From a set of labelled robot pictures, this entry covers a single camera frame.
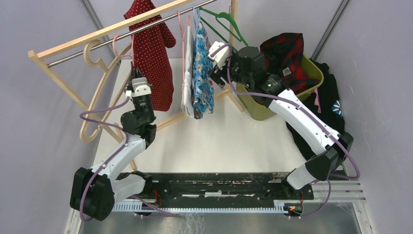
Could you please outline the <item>wooden hanger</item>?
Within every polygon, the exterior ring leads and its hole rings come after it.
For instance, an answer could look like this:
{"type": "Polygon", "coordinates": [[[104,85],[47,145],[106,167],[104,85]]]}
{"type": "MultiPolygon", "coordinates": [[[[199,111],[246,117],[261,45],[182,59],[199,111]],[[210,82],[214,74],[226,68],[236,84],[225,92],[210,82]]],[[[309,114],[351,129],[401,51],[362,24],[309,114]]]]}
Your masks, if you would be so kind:
{"type": "MultiPolygon", "coordinates": [[[[84,47],[84,61],[86,62],[87,65],[89,65],[90,67],[94,67],[94,68],[100,68],[103,71],[103,76],[100,79],[100,82],[95,90],[95,93],[92,97],[92,100],[88,106],[88,108],[86,109],[86,111],[91,111],[96,107],[97,101],[99,100],[102,92],[103,92],[103,88],[106,84],[106,82],[109,79],[110,74],[112,73],[112,71],[115,69],[115,67],[117,66],[117,64],[121,61],[121,59],[119,58],[114,58],[112,60],[112,62],[107,66],[105,64],[105,62],[99,58],[96,61],[92,61],[91,59],[91,51],[92,48],[94,46],[97,46],[98,43],[101,42],[98,39],[93,40],[92,42],[89,42],[85,47],[84,47]]],[[[97,128],[88,136],[87,135],[87,129],[89,126],[89,122],[90,120],[83,120],[82,126],[80,128],[80,132],[79,132],[79,137],[82,141],[84,142],[91,142],[92,140],[94,140],[97,135],[100,133],[103,125],[102,124],[98,124],[97,128]]]]}

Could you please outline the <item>red polka dot garment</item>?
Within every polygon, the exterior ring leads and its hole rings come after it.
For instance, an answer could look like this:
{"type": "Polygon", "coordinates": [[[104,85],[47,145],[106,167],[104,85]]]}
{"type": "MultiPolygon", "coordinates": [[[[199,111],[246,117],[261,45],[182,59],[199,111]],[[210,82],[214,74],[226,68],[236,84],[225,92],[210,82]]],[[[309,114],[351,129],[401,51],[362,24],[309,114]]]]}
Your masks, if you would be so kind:
{"type": "Polygon", "coordinates": [[[173,100],[173,74],[167,49],[176,39],[163,22],[132,35],[133,67],[152,85],[151,101],[155,111],[166,112],[173,100]]]}

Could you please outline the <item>red plaid shirt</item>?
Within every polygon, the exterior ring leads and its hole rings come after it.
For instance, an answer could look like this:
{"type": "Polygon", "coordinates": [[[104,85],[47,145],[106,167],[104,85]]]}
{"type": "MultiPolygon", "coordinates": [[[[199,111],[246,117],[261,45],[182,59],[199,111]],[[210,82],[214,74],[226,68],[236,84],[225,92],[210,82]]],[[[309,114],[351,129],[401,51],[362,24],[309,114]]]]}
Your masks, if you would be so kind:
{"type": "Polygon", "coordinates": [[[304,58],[302,33],[273,36],[261,43],[259,51],[265,57],[267,71],[281,77],[295,94],[320,84],[320,80],[311,78],[301,66],[304,58]]]}

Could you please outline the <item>green hanger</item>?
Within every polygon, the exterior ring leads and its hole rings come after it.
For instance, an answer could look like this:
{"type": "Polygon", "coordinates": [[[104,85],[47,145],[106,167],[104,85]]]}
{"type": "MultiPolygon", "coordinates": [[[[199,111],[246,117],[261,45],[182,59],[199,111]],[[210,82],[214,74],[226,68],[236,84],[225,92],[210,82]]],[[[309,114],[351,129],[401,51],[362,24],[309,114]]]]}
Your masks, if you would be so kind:
{"type": "Polygon", "coordinates": [[[233,50],[235,52],[238,52],[238,49],[235,47],[235,43],[230,41],[230,39],[234,39],[238,42],[243,43],[245,47],[249,46],[248,42],[244,39],[243,35],[241,34],[235,19],[229,13],[216,13],[204,7],[199,7],[198,10],[201,19],[200,22],[205,23],[224,42],[230,43],[233,46],[233,50]],[[215,20],[229,33],[230,39],[225,38],[216,28],[214,28],[207,20],[205,20],[201,16],[201,11],[213,16],[215,20]]]}

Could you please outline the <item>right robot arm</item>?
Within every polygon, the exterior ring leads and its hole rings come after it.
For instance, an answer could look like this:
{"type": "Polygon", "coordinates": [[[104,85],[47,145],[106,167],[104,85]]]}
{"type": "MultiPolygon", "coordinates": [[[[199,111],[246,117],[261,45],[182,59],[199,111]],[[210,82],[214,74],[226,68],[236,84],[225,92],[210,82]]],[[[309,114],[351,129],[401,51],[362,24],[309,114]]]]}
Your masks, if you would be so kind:
{"type": "Polygon", "coordinates": [[[312,113],[277,75],[267,71],[264,55],[248,46],[238,52],[230,43],[214,42],[208,51],[213,61],[210,77],[220,86],[234,82],[273,113],[281,116],[310,146],[313,156],[292,170],[281,186],[282,195],[294,199],[313,181],[326,181],[347,158],[353,143],[349,133],[340,134],[312,113]]]}

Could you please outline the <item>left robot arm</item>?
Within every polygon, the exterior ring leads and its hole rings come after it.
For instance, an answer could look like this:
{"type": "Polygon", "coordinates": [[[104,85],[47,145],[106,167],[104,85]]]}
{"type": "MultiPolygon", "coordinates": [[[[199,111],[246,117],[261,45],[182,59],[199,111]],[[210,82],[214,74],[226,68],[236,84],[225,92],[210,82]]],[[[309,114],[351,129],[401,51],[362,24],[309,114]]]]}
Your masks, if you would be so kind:
{"type": "Polygon", "coordinates": [[[124,89],[126,99],[112,107],[120,108],[132,102],[134,109],[121,115],[117,129],[125,138],[102,161],[90,168],[80,167],[74,174],[70,207],[79,211],[82,221],[104,220],[118,202],[133,195],[148,198],[153,185],[144,176],[122,171],[154,141],[157,126],[151,93],[152,86],[138,67],[131,68],[124,89]]]}

